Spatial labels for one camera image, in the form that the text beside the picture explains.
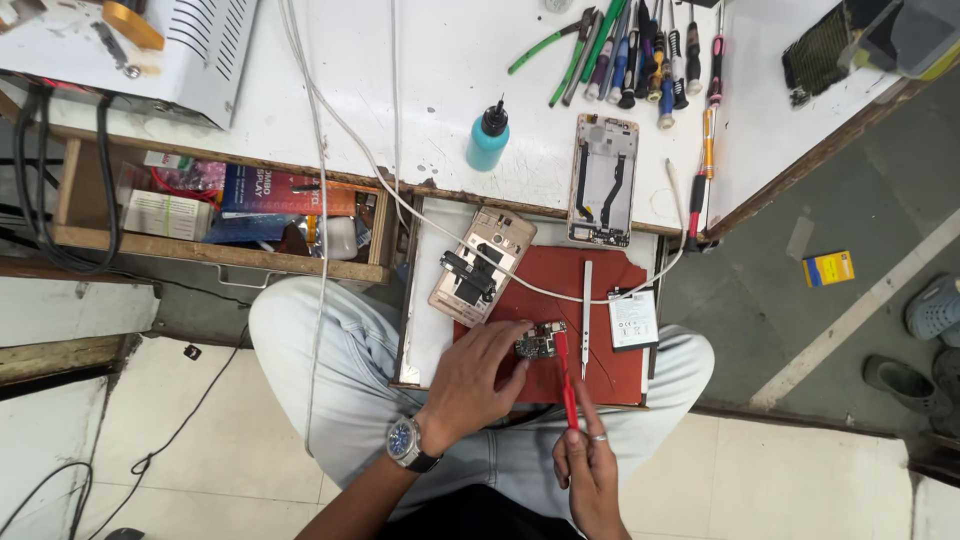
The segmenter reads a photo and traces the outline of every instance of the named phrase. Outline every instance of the wooden drawer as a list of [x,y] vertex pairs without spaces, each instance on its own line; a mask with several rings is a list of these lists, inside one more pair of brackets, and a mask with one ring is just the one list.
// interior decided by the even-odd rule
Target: wooden drawer
[[[110,145],[114,181],[120,178],[124,161],[142,163],[144,150]],[[331,260],[330,278],[386,283],[390,279],[396,244],[396,210],[390,195],[377,196],[370,257],[367,263]],[[63,174],[54,216],[54,239],[58,244],[105,250],[109,243],[107,204],[104,196],[96,142],[68,138]],[[324,262],[319,258],[271,253],[252,249],[203,244],[162,236],[123,232],[122,253],[180,258],[223,266],[259,268],[277,273],[319,276]]]

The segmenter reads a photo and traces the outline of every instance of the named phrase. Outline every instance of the wristwatch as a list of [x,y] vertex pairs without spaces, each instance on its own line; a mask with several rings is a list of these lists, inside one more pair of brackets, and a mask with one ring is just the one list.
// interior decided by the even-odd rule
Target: wristwatch
[[440,457],[430,457],[420,449],[420,425],[413,418],[400,418],[387,432],[387,454],[396,463],[415,473],[428,473]]

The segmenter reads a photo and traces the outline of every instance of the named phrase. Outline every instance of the white metal power supply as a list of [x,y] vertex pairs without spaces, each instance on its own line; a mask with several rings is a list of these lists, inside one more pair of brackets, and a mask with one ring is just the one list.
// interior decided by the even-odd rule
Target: white metal power supply
[[100,3],[43,3],[46,12],[0,34],[0,79],[91,105],[112,92],[114,109],[229,128],[256,0],[148,0],[141,16],[162,50],[106,25]]

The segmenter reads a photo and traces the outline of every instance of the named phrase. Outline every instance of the ventilation slots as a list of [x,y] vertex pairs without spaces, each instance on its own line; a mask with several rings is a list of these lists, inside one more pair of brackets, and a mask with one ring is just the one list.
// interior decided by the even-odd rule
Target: ventilation slots
[[240,43],[240,29],[247,10],[247,0],[219,0],[226,7],[227,17],[224,31],[220,36],[220,49],[217,51],[217,71],[230,80],[233,66],[237,63],[237,51]]
[[207,5],[212,0],[174,0],[174,14],[170,19],[167,39],[193,49],[206,62],[213,28],[213,10]]

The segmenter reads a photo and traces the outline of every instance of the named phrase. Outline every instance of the black watch strap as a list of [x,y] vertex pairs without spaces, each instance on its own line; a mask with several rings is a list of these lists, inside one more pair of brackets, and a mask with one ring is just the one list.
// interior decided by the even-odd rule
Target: black watch strap
[[415,473],[429,473],[434,467],[437,466],[437,463],[440,462],[440,457],[430,457],[427,454],[420,453],[413,461],[407,465],[408,471],[413,471]]

